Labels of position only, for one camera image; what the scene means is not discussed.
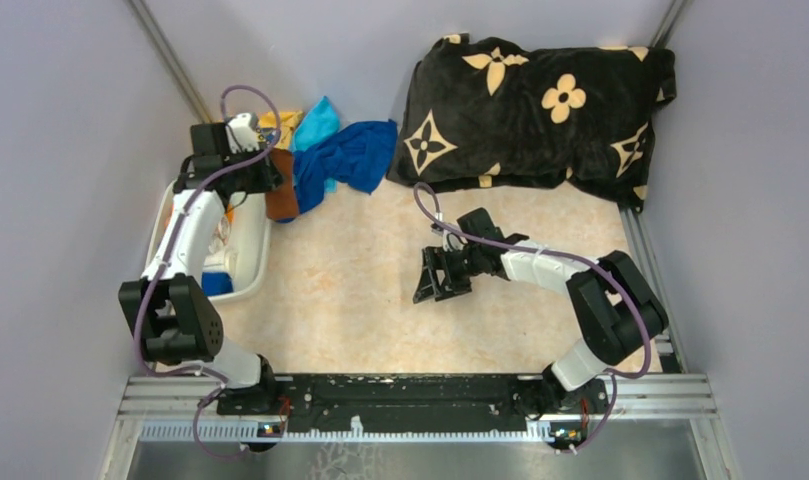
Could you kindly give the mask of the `brown towel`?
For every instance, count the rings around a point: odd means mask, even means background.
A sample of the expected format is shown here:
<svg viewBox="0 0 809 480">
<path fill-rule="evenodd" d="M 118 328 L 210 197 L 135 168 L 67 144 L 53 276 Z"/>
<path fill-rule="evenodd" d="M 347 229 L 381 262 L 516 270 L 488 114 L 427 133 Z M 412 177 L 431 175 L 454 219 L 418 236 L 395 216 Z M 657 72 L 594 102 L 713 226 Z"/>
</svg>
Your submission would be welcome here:
<svg viewBox="0 0 809 480">
<path fill-rule="evenodd" d="M 300 214 L 294 190 L 294 157 L 291 152 L 274 149 L 270 155 L 273 165 L 283 177 L 283 184 L 265 194 L 266 216 L 273 221 L 289 222 Z"/>
</svg>

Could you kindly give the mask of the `dark blue towel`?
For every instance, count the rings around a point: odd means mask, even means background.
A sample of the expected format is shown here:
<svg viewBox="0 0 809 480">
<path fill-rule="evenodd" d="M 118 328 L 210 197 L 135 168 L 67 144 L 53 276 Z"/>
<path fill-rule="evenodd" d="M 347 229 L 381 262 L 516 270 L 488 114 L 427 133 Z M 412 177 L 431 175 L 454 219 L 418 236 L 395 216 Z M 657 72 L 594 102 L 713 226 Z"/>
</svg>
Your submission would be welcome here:
<svg viewBox="0 0 809 480">
<path fill-rule="evenodd" d="M 372 193 L 391 164 L 397 136 L 392 120 L 355 122 L 306 151 L 291 152 L 298 216 L 323 202 L 329 179 Z"/>
</svg>

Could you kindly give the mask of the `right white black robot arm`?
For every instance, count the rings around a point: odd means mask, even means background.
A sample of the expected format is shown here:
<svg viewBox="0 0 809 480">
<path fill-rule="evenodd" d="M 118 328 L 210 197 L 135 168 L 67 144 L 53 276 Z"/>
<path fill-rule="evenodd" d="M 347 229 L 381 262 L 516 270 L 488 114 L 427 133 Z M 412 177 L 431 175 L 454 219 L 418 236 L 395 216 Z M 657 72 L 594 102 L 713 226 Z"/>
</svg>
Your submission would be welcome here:
<svg viewBox="0 0 809 480">
<path fill-rule="evenodd" d="M 583 387 L 648 349 L 669 326 L 662 303 L 623 251 L 595 260 L 557 252 L 526 235 L 504 235 L 483 208 L 460 217 L 457 226 L 432 228 L 443 243 L 422 250 L 414 303 L 468 294 L 478 275 L 536 285 L 569 299 L 581 338 L 543 372 L 543 398 L 556 412 L 570 411 Z"/>
</svg>

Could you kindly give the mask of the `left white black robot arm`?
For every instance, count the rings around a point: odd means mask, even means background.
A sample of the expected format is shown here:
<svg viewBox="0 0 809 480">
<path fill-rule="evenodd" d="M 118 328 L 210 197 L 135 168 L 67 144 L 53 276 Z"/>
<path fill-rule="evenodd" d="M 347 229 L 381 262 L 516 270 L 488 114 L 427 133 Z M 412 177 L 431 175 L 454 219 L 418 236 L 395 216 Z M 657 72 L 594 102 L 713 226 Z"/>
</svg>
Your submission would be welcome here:
<svg viewBox="0 0 809 480">
<path fill-rule="evenodd" d="M 232 196 L 283 184 L 270 160 L 278 136 L 264 137 L 249 113 L 191 126 L 192 153 L 172 185 L 168 226 L 140 277 L 118 291 L 134 353 L 148 374 L 209 376 L 220 393 L 240 395 L 257 414 L 272 411 L 280 399 L 273 369 L 227 338 L 201 283 L 211 238 Z"/>
</svg>

